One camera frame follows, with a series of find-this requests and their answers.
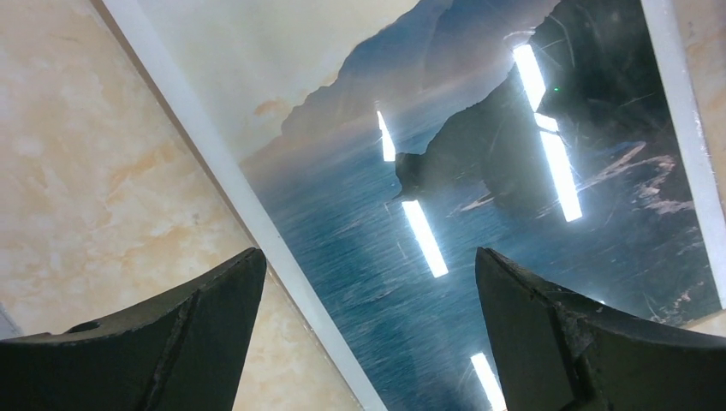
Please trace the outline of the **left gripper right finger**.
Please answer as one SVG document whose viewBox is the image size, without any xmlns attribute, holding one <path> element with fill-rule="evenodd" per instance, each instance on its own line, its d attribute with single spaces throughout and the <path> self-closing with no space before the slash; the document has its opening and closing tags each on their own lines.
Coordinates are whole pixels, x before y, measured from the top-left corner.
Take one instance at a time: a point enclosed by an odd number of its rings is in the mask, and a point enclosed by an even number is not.
<svg viewBox="0 0 726 411">
<path fill-rule="evenodd" d="M 475 276 L 509 409 L 724 409 L 723 337 L 608 307 L 490 248 Z"/>
</svg>

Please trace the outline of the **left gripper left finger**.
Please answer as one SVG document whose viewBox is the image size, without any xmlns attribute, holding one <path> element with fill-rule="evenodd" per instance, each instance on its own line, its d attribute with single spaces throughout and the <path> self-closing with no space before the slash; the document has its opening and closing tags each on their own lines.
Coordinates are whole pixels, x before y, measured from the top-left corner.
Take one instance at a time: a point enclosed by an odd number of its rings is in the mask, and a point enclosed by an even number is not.
<svg viewBox="0 0 726 411">
<path fill-rule="evenodd" d="M 61 334 L 3 340 L 2 409 L 232 409 L 266 271 L 264 253 L 249 248 Z"/>
</svg>

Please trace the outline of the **landscape photo print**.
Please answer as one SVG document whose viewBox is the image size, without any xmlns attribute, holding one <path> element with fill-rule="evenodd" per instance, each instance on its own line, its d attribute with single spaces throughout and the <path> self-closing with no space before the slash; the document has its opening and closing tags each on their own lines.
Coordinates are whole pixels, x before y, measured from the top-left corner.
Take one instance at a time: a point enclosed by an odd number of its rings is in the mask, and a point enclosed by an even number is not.
<svg viewBox="0 0 726 411">
<path fill-rule="evenodd" d="M 669 1 L 103 1 L 365 410 L 511 410 L 490 247 L 680 327 L 725 222 Z"/>
</svg>

